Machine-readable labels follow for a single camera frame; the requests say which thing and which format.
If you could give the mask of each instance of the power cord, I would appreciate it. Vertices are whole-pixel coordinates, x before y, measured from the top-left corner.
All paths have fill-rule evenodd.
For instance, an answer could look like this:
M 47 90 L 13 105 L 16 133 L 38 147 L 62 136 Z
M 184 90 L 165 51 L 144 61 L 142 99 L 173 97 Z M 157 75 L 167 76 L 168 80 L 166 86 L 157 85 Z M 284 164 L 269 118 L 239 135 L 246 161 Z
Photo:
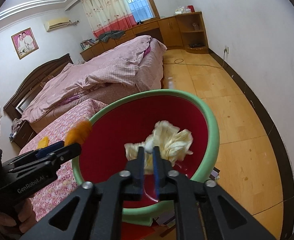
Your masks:
M 224 49 L 224 57 L 223 57 L 223 65 L 221 67 L 216 67 L 216 66 L 211 66 L 211 65 L 207 65 L 207 64 L 182 64 L 183 61 L 185 61 L 182 58 L 178 58 L 174 61 L 174 63 L 164 63 L 165 65 L 193 65 L 193 66 L 208 66 L 208 67 L 214 67 L 214 68 L 223 68 L 224 64 L 225 64 L 225 53 L 226 53 L 226 49 Z

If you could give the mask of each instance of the bride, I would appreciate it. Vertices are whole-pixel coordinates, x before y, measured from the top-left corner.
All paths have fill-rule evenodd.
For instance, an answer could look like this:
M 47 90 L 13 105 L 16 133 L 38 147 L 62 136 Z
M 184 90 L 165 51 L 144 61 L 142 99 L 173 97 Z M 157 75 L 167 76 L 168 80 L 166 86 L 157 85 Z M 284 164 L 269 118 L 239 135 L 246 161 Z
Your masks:
M 18 51 L 21 54 L 25 54 L 28 52 L 28 48 L 27 48 L 26 44 L 24 43 L 22 35 L 18 36 Z

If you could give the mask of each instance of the black baseboard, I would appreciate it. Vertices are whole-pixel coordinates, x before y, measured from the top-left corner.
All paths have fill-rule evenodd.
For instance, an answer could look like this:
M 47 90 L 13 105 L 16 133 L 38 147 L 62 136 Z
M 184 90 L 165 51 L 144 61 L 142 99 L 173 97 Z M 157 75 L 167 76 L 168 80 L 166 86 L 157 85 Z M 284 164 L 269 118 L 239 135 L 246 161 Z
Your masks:
M 246 84 L 246 82 L 238 75 L 238 73 L 236 73 L 236 71 L 233 70 L 230 65 L 226 63 L 226 61 L 224 62 L 223 59 L 211 49 L 209 49 L 209 54 L 221 66 L 223 66 L 226 72 L 231 76 L 241 91 L 245 94 L 246 98 L 250 102 L 258 118 L 263 124 L 266 134 L 268 135 L 268 138 L 271 142 L 276 157 L 279 174 L 281 176 L 283 189 L 284 212 L 283 227 L 280 239 L 286 240 L 292 235 L 294 227 L 294 178 L 284 143 L 267 110 L 254 94 L 254 92 L 250 89 L 250 87 Z

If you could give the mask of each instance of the groom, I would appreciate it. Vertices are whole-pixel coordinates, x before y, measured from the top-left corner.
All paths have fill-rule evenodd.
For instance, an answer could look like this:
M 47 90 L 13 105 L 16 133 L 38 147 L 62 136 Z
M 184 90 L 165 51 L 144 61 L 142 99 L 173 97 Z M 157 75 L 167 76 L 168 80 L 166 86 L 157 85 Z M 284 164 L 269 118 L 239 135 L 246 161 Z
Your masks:
M 35 49 L 33 39 L 30 35 L 27 35 L 25 32 L 22 33 L 23 36 L 23 41 L 26 44 L 28 50 L 33 50 Z

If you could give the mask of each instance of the headboard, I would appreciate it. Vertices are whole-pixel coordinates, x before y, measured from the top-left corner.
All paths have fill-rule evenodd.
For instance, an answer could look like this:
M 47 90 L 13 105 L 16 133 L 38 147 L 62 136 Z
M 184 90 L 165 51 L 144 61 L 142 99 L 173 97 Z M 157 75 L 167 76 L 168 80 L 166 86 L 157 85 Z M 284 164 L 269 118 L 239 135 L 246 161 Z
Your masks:
M 44 85 L 57 76 L 68 63 L 73 64 L 69 53 L 37 67 L 23 80 L 16 93 L 5 104 L 3 110 L 12 120 L 21 118 L 23 111 L 39 94 Z

